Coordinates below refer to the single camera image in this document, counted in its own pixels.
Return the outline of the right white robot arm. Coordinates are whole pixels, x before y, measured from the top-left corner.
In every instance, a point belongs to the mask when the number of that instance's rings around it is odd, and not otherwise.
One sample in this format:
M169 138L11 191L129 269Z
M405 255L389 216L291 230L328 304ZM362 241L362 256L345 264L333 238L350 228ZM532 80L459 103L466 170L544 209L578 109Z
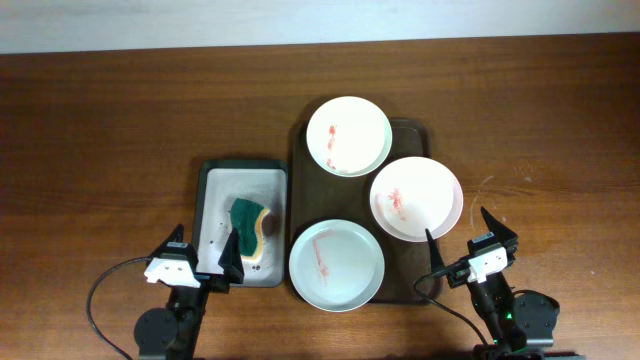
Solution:
M476 325L418 289L424 280L444 277L450 288L466 286L473 308L483 320L491 338L481 337L472 350L474 359L543 359L544 350L553 346L553 330L560 312L559 303L540 292L515 290L503 271L515 262L518 235L481 210L488 232L467 242L469 254L445 265L434 239L426 230L431 272L413 283L416 294L428 303L461 319L480 335Z

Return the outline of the pink plate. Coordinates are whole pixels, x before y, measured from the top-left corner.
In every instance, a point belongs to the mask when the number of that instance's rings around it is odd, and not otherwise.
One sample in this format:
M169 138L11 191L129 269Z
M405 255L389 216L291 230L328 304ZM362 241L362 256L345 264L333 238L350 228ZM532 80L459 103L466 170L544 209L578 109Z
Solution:
M437 239L458 222L464 207L461 185L443 164L405 157L386 165L374 178L369 203L377 224L407 242Z

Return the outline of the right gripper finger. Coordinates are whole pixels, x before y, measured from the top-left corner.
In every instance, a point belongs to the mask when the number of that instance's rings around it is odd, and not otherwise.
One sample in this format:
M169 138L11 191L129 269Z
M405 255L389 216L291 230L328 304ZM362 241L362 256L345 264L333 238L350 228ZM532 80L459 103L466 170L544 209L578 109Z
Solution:
M425 230L430 254L430 270L432 274L438 274L445 269L444 262L439 252L437 241L433 238L429 229Z
M485 207L481 207L480 211L487 229L494 234L498 242L503 245L518 243L518 235L513 230L497 220Z

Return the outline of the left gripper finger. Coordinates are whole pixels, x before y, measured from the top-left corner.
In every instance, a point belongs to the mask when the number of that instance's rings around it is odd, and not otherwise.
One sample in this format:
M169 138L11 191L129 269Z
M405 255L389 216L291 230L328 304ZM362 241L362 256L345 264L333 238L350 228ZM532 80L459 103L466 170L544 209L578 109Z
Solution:
M244 282L244 267L239 239L239 231L233 228L218 261L218 265L223 270L222 279L228 284L242 284Z
M150 254L151 258L178 259L184 245L184 226L178 224L171 234Z

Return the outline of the light grey plate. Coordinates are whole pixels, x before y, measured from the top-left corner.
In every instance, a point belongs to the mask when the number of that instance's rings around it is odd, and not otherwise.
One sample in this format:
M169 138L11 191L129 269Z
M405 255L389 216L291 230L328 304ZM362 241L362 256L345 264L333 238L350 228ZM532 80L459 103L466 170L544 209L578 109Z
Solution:
M377 239L363 226L324 220L294 241L289 274L298 295L313 307L348 312L376 295L384 279L385 259Z

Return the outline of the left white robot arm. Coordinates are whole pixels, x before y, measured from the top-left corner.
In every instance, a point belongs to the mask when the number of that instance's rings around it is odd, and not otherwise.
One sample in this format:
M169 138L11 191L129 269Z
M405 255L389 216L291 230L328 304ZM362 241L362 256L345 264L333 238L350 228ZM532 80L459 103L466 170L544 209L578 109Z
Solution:
M150 283L170 288L163 308L152 308L136 322L134 339L140 359L191 359L194 355L206 304L211 293L227 294L244 281L239 234L233 229L218 261L220 274L196 271L195 247L183 241L177 226L151 254L144 275Z

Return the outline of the green and yellow sponge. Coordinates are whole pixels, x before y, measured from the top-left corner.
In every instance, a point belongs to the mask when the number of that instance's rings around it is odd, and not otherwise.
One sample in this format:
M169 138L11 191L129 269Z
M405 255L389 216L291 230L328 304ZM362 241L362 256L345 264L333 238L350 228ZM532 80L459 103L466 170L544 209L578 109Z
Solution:
M251 200L237 198L230 210L232 228L238 233L241 258L257 262L263 255L265 234L263 223L270 209Z

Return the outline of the cream white plate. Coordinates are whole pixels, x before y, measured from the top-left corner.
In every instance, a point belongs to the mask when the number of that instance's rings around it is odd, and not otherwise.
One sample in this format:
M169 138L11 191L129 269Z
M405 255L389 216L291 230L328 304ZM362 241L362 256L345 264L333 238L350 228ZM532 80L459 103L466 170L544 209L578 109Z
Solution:
M313 160L341 177L359 177L378 168L390 153L389 118L373 102L342 96L323 103L311 116L305 140Z

